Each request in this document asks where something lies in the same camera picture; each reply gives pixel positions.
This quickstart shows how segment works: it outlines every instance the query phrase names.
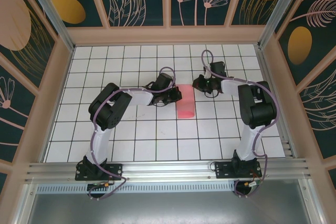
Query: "pink cup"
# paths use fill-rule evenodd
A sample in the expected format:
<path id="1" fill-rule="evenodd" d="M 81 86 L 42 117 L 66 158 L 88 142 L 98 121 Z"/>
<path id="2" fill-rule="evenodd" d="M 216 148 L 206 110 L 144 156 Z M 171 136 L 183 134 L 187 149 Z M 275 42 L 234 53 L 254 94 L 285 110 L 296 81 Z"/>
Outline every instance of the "pink cup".
<path id="1" fill-rule="evenodd" d="M 177 118 L 187 119 L 195 116 L 195 96 L 194 88 L 190 84 L 179 84 L 182 99 L 176 102 Z"/>

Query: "white tile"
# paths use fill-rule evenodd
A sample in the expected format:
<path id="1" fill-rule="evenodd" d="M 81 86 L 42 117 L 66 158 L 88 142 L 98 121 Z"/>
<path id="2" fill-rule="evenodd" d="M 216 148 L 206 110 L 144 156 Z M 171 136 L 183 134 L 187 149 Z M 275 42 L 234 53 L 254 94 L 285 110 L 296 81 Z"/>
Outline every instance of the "white tile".
<path id="1" fill-rule="evenodd" d="M 200 57 L 205 50 L 205 45 L 190 45 L 191 57 Z"/>
<path id="2" fill-rule="evenodd" d="M 123 59 L 107 59 L 105 72 L 121 72 Z"/>
<path id="3" fill-rule="evenodd" d="M 139 72 L 140 59 L 124 59 L 122 63 L 122 71 Z"/>
<path id="4" fill-rule="evenodd" d="M 200 139 L 201 159 L 222 159 L 219 139 Z"/>
<path id="5" fill-rule="evenodd" d="M 268 157 L 285 157 L 280 137 L 262 137 L 262 140 Z"/>
<path id="6" fill-rule="evenodd" d="M 195 70 L 203 71 L 203 63 L 202 63 L 200 58 L 192 57 L 191 58 L 191 63 L 192 63 L 193 71 L 195 71 Z"/>
<path id="7" fill-rule="evenodd" d="M 74 129 L 75 122 L 56 123 L 52 141 L 71 141 Z"/>
<path id="8" fill-rule="evenodd" d="M 125 46 L 124 58 L 140 58 L 140 46 Z"/>
<path id="9" fill-rule="evenodd" d="M 247 80 L 249 81 L 263 81 L 263 77 L 260 70 L 245 70 Z"/>
<path id="10" fill-rule="evenodd" d="M 101 88 L 84 88 L 80 103 L 92 103 L 100 92 Z"/>
<path id="11" fill-rule="evenodd" d="M 257 57 L 242 57 L 244 69 L 260 69 Z"/>
<path id="12" fill-rule="evenodd" d="M 84 87 L 86 88 L 101 87 L 102 82 L 103 82 L 103 73 L 87 73 Z"/>
<path id="13" fill-rule="evenodd" d="M 123 72 L 121 75 L 122 87 L 137 87 L 138 86 L 139 73 L 138 72 Z"/>
<path id="14" fill-rule="evenodd" d="M 114 140 L 134 140 L 135 121 L 121 121 L 115 127 Z"/>
<path id="15" fill-rule="evenodd" d="M 236 119 L 218 119 L 219 137 L 239 137 Z"/>
<path id="16" fill-rule="evenodd" d="M 246 80 L 245 72 L 243 70 L 228 70 L 228 76 Z"/>
<path id="17" fill-rule="evenodd" d="M 214 57 L 216 56 L 224 56 L 223 49 L 221 45 L 206 45 L 206 49 L 210 50 Z"/>
<path id="18" fill-rule="evenodd" d="M 133 121 L 137 119 L 136 117 L 136 107 L 137 106 L 128 106 L 125 110 L 124 115 L 122 116 L 122 121 Z"/>
<path id="19" fill-rule="evenodd" d="M 155 161 L 155 140 L 136 141 L 134 161 Z"/>
<path id="20" fill-rule="evenodd" d="M 158 57 L 172 57 L 174 56 L 174 50 L 172 45 L 158 46 Z"/>
<path id="21" fill-rule="evenodd" d="M 140 72 L 139 75 L 139 86 L 146 86 L 148 83 L 150 83 L 151 81 L 155 81 L 156 80 L 156 72 Z"/>
<path id="22" fill-rule="evenodd" d="M 271 128 L 265 129 L 262 132 L 262 136 L 279 136 L 277 125 L 271 126 Z"/>
<path id="23" fill-rule="evenodd" d="M 77 118 L 79 104 L 62 104 L 59 108 L 57 122 L 74 122 Z"/>
<path id="24" fill-rule="evenodd" d="M 85 73 L 70 73 L 66 84 L 67 88 L 82 88 L 85 81 Z"/>
<path id="25" fill-rule="evenodd" d="M 176 105 L 175 103 L 167 104 L 166 106 L 157 108 L 158 120 L 171 120 L 176 119 Z"/>
<path id="26" fill-rule="evenodd" d="M 115 141 L 113 146 L 113 162 L 133 161 L 135 141 Z"/>
<path id="27" fill-rule="evenodd" d="M 75 132 L 73 134 L 74 141 L 88 141 L 91 140 L 93 134 L 92 122 L 77 122 Z"/>
<path id="28" fill-rule="evenodd" d="M 240 56 L 238 45 L 222 45 L 224 56 Z"/>
<path id="29" fill-rule="evenodd" d="M 212 138 L 218 137 L 217 120 L 197 120 L 198 137 L 199 138 Z"/>
<path id="30" fill-rule="evenodd" d="M 86 73 L 89 60 L 73 60 L 70 68 L 70 73 Z"/>
<path id="31" fill-rule="evenodd" d="M 215 102 L 217 118 L 235 118 L 235 108 L 232 101 Z"/>
<path id="32" fill-rule="evenodd" d="M 49 162 L 68 162 L 71 142 L 51 142 L 47 163 Z"/>
<path id="33" fill-rule="evenodd" d="M 240 144 L 239 138 L 221 138 L 221 147 L 223 159 L 229 159 L 233 157 L 233 152 L 238 148 Z"/>
<path id="34" fill-rule="evenodd" d="M 193 84 L 193 75 L 191 71 L 176 71 L 176 84 Z"/>
<path id="35" fill-rule="evenodd" d="M 174 45 L 174 57 L 190 57 L 189 45 Z"/>
<path id="36" fill-rule="evenodd" d="M 62 104 L 79 103 L 82 95 L 81 88 L 65 88 L 62 98 Z"/>
<path id="37" fill-rule="evenodd" d="M 234 101 L 234 105 L 235 105 L 236 117 L 237 118 L 242 118 L 241 115 L 240 115 L 240 104 L 239 104 L 239 101 Z"/>
<path id="38" fill-rule="evenodd" d="M 105 59 L 90 60 L 88 72 L 104 72 L 105 62 Z"/>
<path id="39" fill-rule="evenodd" d="M 107 52 L 107 58 L 123 58 L 124 46 L 112 46 L 109 47 Z"/>
<path id="40" fill-rule="evenodd" d="M 141 46 L 141 58 L 156 58 L 156 46 Z"/>
<path id="41" fill-rule="evenodd" d="M 103 87 L 105 87 L 110 82 L 115 85 L 120 85 L 121 73 L 104 73 Z"/>
<path id="42" fill-rule="evenodd" d="M 174 69 L 174 58 L 158 58 L 157 59 L 157 70 L 160 71 L 164 67 L 170 67 Z"/>
<path id="43" fill-rule="evenodd" d="M 89 59 L 91 47 L 76 47 L 74 59 Z"/>
<path id="44" fill-rule="evenodd" d="M 89 106 L 90 104 L 81 104 L 79 106 L 77 121 L 90 121 Z"/>
<path id="45" fill-rule="evenodd" d="M 138 105 L 137 120 L 155 120 L 156 119 L 156 107 Z"/>
<path id="46" fill-rule="evenodd" d="M 191 71 L 190 58 L 175 58 L 175 70 L 187 70 Z"/>
<path id="47" fill-rule="evenodd" d="M 197 160 L 200 158 L 198 139 L 181 139 L 177 141 L 179 144 L 178 160 Z"/>
<path id="48" fill-rule="evenodd" d="M 228 57 L 225 59 L 227 70 L 244 69 L 241 57 Z"/>
<path id="49" fill-rule="evenodd" d="M 137 121 L 136 123 L 136 140 L 156 139 L 156 122 L 155 121 Z"/>
<path id="50" fill-rule="evenodd" d="M 216 118 L 214 102 L 196 102 L 197 119 Z"/>
<path id="51" fill-rule="evenodd" d="M 140 59 L 140 71 L 156 71 L 156 58 Z"/>
<path id="52" fill-rule="evenodd" d="M 177 138 L 198 138 L 196 120 L 178 120 Z"/>
<path id="53" fill-rule="evenodd" d="M 157 161 L 177 160 L 177 140 L 157 140 L 156 160 Z"/>
<path id="54" fill-rule="evenodd" d="M 90 142 L 73 142 L 70 149 L 68 162 L 79 162 L 90 148 Z"/>
<path id="55" fill-rule="evenodd" d="M 241 56 L 255 56 L 256 51 L 253 45 L 239 45 L 239 51 Z"/>
<path id="56" fill-rule="evenodd" d="M 90 59 L 106 59 L 108 47 L 93 47 Z"/>
<path id="57" fill-rule="evenodd" d="M 176 121 L 157 121 L 156 122 L 157 139 L 176 139 Z"/>

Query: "white grid floor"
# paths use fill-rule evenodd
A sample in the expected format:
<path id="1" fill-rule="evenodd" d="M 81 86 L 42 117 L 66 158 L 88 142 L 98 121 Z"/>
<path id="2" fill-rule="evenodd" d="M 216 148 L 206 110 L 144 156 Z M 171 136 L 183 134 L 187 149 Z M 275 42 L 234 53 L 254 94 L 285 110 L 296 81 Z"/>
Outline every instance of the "white grid floor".
<path id="1" fill-rule="evenodd" d="M 144 86 L 158 71 L 175 69 L 176 84 L 203 73 L 201 53 L 224 61 L 229 76 L 262 80 L 253 45 L 164 45 L 77 47 L 48 143 L 46 162 L 78 162 L 92 136 L 88 107 L 109 82 Z M 130 106 L 112 131 L 108 161 L 175 161 L 231 158 L 242 134 L 239 102 L 230 95 L 207 98 L 195 90 L 196 113 L 176 119 L 176 104 Z M 258 152 L 284 157 L 278 129 L 266 130 Z"/>

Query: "purple cable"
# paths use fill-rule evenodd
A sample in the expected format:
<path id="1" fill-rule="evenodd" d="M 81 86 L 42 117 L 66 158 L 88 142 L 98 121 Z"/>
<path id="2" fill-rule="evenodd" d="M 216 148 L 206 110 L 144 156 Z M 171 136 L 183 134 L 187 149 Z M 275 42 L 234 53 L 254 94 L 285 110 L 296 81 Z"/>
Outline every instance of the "purple cable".
<path id="1" fill-rule="evenodd" d="M 272 98 L 272 100 L 274 101 L 275 107 L 276 107 L 276 109 L 277 109 L 277 115 L 276 115 L 274 121 L 273 121 L 271 124 L 265 126 L 264 128 L 262 128 L 261 130 L 258 131 L 256 137 L 255 137 L 254 140 L 253 140 L 253 145 L 252 145 L 252 152 L 253 152 L 253 154 L 254 154 L 256 157 L 264 157 L 264 158 L 265 158 L 264 174 L 263 174 L 263 177 L 262 177 L 262 179 L 261 179 L 261 182 L 263 182 L 263 181 L 265 180 L 265 176 L 266 176 L 267 158 L 268 158 L 268 157 L 267 157 L 267 154 L 266 154 L 266 153 L 265 153 L 264 155 L 258 155 L 258 154 L 256 153 L 256 151 L 255 151 L 255 149 L 256 149 L 256 143 L 257 143 L 257 139 L 258 139 L 259 135 L 261 134 L 261 132 L 263 132 L 265 129 L 268 129 L 268 128 L 272 127 L 272 126 L 275 125 L 275 124 L 277 123 L 277 121 L 279 120 L 279 117 L 280 117 L 280 107 L 279 107 L 279 103 L 278 103 L 276 97 L 271 93 L 271 91 L 269 91 L 267 88 L 265 88 L 264 86 L 262 86 L 262 85 L 260 85 L 260 84 L 258 84 L 258 83 L 256 83 L 256 82 L 254 82 L 254 81 L 247 81 L 247 80 L 243 80 L 243 79 L 239 79 L 239 78 L 224 77 L 224 76 L 220 76 L 220 75 L 218 75 L 218 74 L 216 74 L 216 73 L 213 73 L 213 72 L 207 67 L 207 65 L 206 65 L 205 62 L 204 62 L 204 53 L 206 53 L 206 52 L 209 52 L 209 53 L 210 53 L 212 62 L 213 62 L 213 59 L 214 59 L 214 55 L 212 54 L 212 52 L 211 52 L 210 50 L 207 50 L 207 49 L 205 49 L 205 50 L 202 52 L 202 55 L 201 55 L 201 60 L 202 60 L 202 64 L 203 64 L 204 68 L 205 68 L 207 71 L 209 71 L 212 75 L 214 75 L 214 76 L 216 76 L 216 77 L 219 77 L 219 78 L 222 78 L 222 79 L 224 79 L 224 80 L 239 81 L 239 82 L 242 82 L 242 83 L 253 84 L 253 85 L 255 85 L 255 86 L 258 86 L 258 87 L 260 87 L 261 89 L 263 89 L 263 90 L 264 90 L 264 91 L 265 91 L 265 92 Z M 234 184 L 234 193 L 235 193 L 237 196 L 239 196 L 239 197 L 241 197 L 241 196 L 245 196 L 245 197 L 247 198 L 247 195 L 243 195 L 242 193 L 240 193 L 240 192 L 237 191 L 236 188 L 237 188 L 237 184 L 238 184 L 238 182 L 239 182 L 239 179 L 238 179 L 237 181 L 235 181 L 235 184 Z M 253 195 L 253 194 L 258 190 L 258 188 L 259 188 L 259 186 L 258 186 L 252 193 L 250 193 L 250 196 Z"/>
<path id="2" fill-rule="evenodd" d="M 105 170 L 103 167 L 101 167 L 97 160 L 96 160 L 96 157 L 93 153 L 93 142 L 94 142 L 94 139 L 95 139 L 95 135 L 96 135 L 96 132 L 97 132 L 97 124 L 96 124 L 96 119 L 97 119 L 97 116 L 101 110 L 101 108 L 116 94 L 118 94 L 119 92 L 123 92 L 123 91 L 145 91 L 145 92 L 148 92 L 148 93 L 161 93 L 161 92 L 164 92 L 164 91 L 167 91 L 168 89 L 170 89 L 171 87 L 173 87 L 175 81 L 176 81 L 176 76 L 175 76 L 175 71 L 174 69 L 170 68 L 170 67 L 163 67 L 161 68 L 160 70 L 160 73 L 162 72 L 163 69 L 170 69 L 172 72 L 173 72 L 173 81 L 170 83 L 170 85 L 163 89 L 163 90 L 159 90 L 159 91 L 154 91 L 154 90 L 148 90 L 148 89 L 145 89 L 145 88 L 130 88 L 130 89 L 119 89 L 115 92 L 113 92 L 112 94 L 110 94 L 106 99 L 105 101 L 103 101 L 103 103 L 98 107 L 98 110 L 96 111 L 95 115 L 93 116 L 93 125 L 94 125 L 94 132 L 93 132 L 93 135 L 91 137 L 91 141 L 90 141 L 90 151 L 91 151 L 91 155 L 92 155 L 92 159 L 93 159 L 93 162 L 95 163 L 95 165 L 97 165 L 97 167 L 102 170 L 104 173 L 112 176 L 112 177 L 116 177 L 116 178 L 121 178 L 123 179 L 124 181 L 119 185 L 117 186 L 113 191 L 111 191 L 110 193 L 108 194 L 104 194 L 103 196 L 101 196 L 100 198 L 93 198 L 92 195 L 91 195 L 91 192 L 96 189 L 97 187 L 92 187 L 89 191 L 89 197 L 91 200 L 102 200 L 102 199 L 106 199 L 107 197 L 111 196 L 112 194 L 114 194 L 115 191 L 117 191 L 121 186 L 123 186 L 125 183 L 126 183 L 126 178 L 123 177 L 123 176 L 120 176 L 120 175 L 117 175 L 117 174 L 114 174 L 114 173 L 111 173 L 109 172 L 108 170 Z"/>

